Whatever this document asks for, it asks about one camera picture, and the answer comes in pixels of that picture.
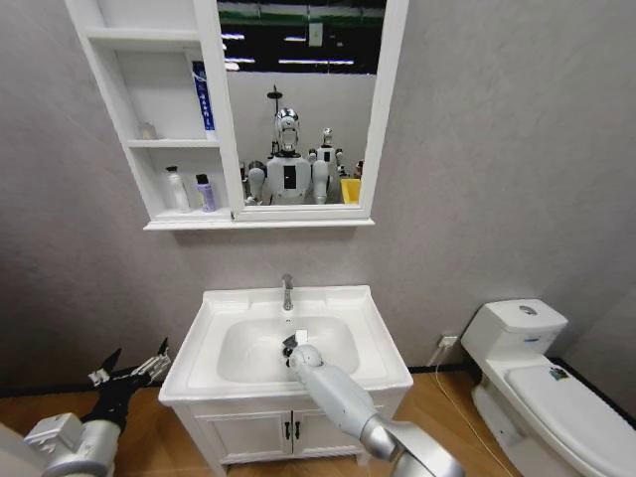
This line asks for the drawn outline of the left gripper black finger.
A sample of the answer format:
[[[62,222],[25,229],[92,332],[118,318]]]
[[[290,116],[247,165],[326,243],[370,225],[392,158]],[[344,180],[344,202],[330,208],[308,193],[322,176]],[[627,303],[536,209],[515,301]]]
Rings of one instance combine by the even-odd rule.
[[[110,380],[110,373],[114,370],[118,362],[122,349],[117,348],[113,353],[107,356],[100,367],[88,375],[89,380],[94,386],[100,386]]]
[[[164,338],[156,355],[139,365],[132,372],[132,376],[142,385],[153,383],[170,367],[169,339]]]

